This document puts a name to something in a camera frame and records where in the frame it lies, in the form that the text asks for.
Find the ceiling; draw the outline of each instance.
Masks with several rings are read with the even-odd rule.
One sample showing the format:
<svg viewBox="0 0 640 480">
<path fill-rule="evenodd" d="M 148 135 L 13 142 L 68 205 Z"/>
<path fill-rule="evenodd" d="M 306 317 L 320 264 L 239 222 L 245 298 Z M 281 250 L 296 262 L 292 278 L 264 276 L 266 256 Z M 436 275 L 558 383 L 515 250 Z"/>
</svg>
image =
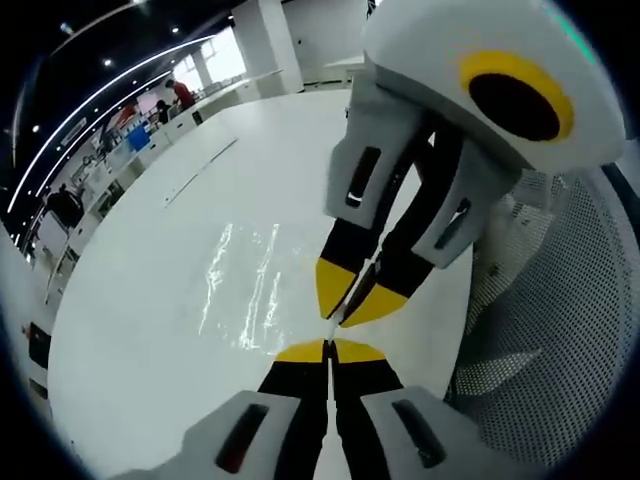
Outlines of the ceiling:
<svg viewBox="0 0 640 480">
<path fill-rule="evenodd" d="M 0 215 L 9 231 L 16 231 L 40 200 L 27 196 L 35 191 L 60 158 L 59 139 L 83 117 L 92 123 L 138 86 L 170 68 L 172 58 L 189 48 L 145 65 L 116 82 L 82 109 L 46 148 L 27 177 L 11 214 L 7 206 L 18 182 L 45 141 L 85 99 L 129 67 L 156 53 L 229 25 L 229 10 L 242 0 L 65 0 L 64 2 L 18 2 L 13 27 L 1 32 L 11 65 L 7 84 L 0 91 L 0 122 L 5 130 L 0 141 Z M 60 28 L 66 23 L 73 35 Z M 105 67 L 105 59 L 113 64 Z M 12 136 L 16 100 L 24 89 L 16 150 Z M 37 133 L 32 132 L 39 125 Z"/>
</svg>

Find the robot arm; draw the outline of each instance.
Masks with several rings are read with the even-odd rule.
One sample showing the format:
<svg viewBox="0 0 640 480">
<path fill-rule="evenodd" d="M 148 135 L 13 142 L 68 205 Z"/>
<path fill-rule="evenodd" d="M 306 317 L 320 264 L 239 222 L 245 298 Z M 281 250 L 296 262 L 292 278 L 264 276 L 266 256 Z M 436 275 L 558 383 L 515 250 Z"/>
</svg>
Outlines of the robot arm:
<svg viewBox="0 0 640 480">
<path fill-rule="evenodd" d="M 549 2 L 388 0 L 364 40 L 329 169 L 336 222 L 316 267 L 323 317 L 354 291 L 343 327 L 401 308 L 480 236 L 523 169 L 609 163 L 625 140 L 604 69 Z M 412 164 L 422 186 L 356 288 Z"/>
</svg>

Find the person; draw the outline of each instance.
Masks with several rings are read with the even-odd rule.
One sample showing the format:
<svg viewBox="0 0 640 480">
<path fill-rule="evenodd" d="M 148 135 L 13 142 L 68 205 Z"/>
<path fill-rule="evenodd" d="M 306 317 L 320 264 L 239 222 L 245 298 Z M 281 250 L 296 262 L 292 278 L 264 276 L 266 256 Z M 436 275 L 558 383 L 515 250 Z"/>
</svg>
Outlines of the person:
<svg viewBox="0 0 640 480">
<path fill-rule="evenodd" d="M 158 100 L 156 108 L 158 109 L 158 121 L 163 124 L 169 123 L 169 109 L 171 107 L 167 105 L 167 102 L 164 100 Z"/>
<path fill-rule="evenodd" d="M 64 183 L 59 191 L 49 195 L 45 212 L 48 210 L 51 210 L 67 228 L 75 228 L 84 216 L 82 201 L 76 194 L 67 190 Z"/>
<path fill-rule="evenodd" d="M 193 93 L 189 91 L 189 88 L 184 83 L 176 82 L 170 78 L 167 80 L 167 83 L 165 83 L 165 87 L 173 90 L 173 93 L 178 97 L 180 106 L 183 110 L 193 107 L 196 104 L 196 99 L 193 96 Z"/>
</svg>

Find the white table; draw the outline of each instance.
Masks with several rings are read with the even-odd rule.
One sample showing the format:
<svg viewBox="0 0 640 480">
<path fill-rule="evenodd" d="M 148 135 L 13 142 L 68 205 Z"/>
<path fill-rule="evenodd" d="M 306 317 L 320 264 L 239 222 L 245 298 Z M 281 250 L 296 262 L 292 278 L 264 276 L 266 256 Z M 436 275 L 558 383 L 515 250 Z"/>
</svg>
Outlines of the white table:
<svg viewBox="0 0 640 480">
<path fill-rule="evenodd" d="M 54 326 L 49 398 L 97 476 L 166 461 L 187 428 L 257 389 L 278 351 L 328 332 L 314 267 L 332 225 L 325 177 L 348 99 L 307 93 L 221 112 L 167 150 L 91 239 Z M 394 218 L 417 188 L 415 172 L 409 180 Z M 383 350 L 405 385 L 442 397 L 470 273 L 467 251 L 392 317 L 337 336 Z M 316 478 L 346 479 L 331 415 Z"/>
</svg>

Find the blue object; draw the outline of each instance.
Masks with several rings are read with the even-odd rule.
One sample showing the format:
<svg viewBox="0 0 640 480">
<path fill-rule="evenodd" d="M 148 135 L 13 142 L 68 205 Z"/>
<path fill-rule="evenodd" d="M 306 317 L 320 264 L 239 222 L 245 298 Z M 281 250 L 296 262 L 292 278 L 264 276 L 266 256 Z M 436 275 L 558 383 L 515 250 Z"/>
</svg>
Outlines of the blue object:
<svg viewBox="0 0 640 480">
<path fill-rule="evenodd" d="M 127 136 L 127 140 L 129 141 L 131 148 L 137 152 L 142 150 L 149 142 L 151 142 L 149 134 L 144 130 L 144 125 L 138 125 L 136 128 L 131 130 L 131 133 Z"/>
</svg>

